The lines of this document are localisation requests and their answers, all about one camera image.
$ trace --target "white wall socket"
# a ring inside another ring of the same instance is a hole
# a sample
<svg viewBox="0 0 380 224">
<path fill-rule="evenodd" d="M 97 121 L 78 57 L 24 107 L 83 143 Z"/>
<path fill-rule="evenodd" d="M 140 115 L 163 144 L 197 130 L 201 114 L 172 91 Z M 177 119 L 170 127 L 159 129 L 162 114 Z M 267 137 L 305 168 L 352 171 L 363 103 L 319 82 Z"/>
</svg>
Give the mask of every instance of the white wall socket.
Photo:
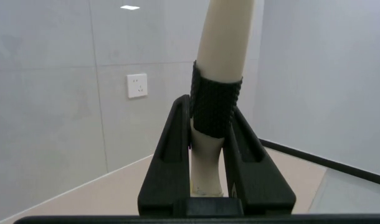
<svg viewBox="0 0 380 224">
<path fill-rule="evenodd" d="M 127 75 L 128 96 L 129 98 L 146 96 L 147 91 L 147 74 Z"/>
</svg>

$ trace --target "beige floor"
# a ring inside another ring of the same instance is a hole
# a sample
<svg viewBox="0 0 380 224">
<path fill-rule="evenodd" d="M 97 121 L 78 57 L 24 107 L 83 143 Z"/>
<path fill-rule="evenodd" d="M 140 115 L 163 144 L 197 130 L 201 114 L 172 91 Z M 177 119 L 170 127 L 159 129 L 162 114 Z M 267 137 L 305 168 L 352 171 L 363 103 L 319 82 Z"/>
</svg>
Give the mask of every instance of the beige floor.
<svg viewBox="0 0 380 224">
<path fill-rule="evenodd" d="M 326 168 L 268 149 L 268 153 L 297 196 L 293 213 L 307 213 Z M 0 222 L 14 223 L 30 215 L 137 215 L 137 196 L 151 156 L 73 189 Z M 224 164 L 222 188 L 227 195 Z"/>
</svg>

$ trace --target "black rubber grip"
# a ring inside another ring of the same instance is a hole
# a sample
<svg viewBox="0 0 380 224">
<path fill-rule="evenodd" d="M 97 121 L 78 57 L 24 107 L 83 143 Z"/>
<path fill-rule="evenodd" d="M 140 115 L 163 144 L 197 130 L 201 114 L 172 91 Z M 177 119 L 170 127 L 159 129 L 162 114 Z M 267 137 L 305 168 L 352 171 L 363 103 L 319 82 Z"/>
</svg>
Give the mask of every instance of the black rubber grip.
<svg viewBox="0 0 380 224">
<path fill-rule="evenodd" d="M 194 129 L 214 138 L 224 138 L 232 124 L 242 79 L 235 83 L 220 83 L 201 76 L 193 65 L 190 117 Z"/>
</svg>

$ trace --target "black baseboard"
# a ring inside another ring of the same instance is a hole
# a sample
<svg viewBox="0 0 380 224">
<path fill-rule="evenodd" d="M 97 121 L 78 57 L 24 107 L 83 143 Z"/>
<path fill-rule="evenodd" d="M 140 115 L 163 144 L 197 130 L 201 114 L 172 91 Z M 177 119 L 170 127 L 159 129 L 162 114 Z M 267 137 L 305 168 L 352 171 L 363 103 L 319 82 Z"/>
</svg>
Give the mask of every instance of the black baseboard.
<svg viewBox="0 0 380 224">
<path fill-rule="evenodd" d="M 263 146 L 265 146 L 267 148 L 274 149 L 276 151 L 286 153 L 288 155 L 295 156 L 295 157 L 298 157 L 300 159 L 304 159 L 304 160 L 313 162 L 315 164 L 319 164 L 319 165 L 322 165 L 322 166 L 325 166 L 325 167 L 328 167 L 328 168 L 331 168 L 334 170 L 338 170 L 340 172 L 344 172 L 344 173 L 349 174 L 349 175 L 353 175 L 355 177 L 362 178 L 364 180 L 368 180 L 368 181 L 380 184 L 380 175 L 374 174 L 372 172 L 368 172 L 368 171 L 361 170 L 361 169 L 358 169 L 355 167 L 351 167 L 351 166 L 348 166 L 348 165 L 345 165 L 345 164 L 342 164 L 339 162 L 334 162 L 334 161 L 331 161 L 328 159 L 324 159 L 322 157 L 314 156 L 314 155 L 311 155 L 309 153 L 302 152 L 302 151 L 299 151 L 296 149 L 292 149 L 292 148 L 287 147 L 287 146 L 282 146 L 280 144 L 270 142 L 267 140 L 259 139 L 259 141 L 260 141 L 260 143 L 262 143 Z"/>
</svg>

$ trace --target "white wall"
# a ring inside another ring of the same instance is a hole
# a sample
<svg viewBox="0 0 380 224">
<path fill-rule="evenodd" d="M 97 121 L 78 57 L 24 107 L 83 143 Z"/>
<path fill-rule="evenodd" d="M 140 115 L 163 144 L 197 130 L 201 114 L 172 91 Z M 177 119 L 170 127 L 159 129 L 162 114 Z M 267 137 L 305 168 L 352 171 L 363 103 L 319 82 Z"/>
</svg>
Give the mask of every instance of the white wall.
<svg viewBox="0 0 380 224">
<path fill-rule="evenodd" d="M 190 91 L 208 3 L 0 0 L 0 220 L 153 153 Z M 250 120 L 263 3 L 239 99 Z M 142 72 L 149 95 L 129 100 L 125 75 Z"/>
<path fill-rule="evenodd" d="M 265 3 L 262 139 L 380 175 L 380 0 Z"/>
</svg>

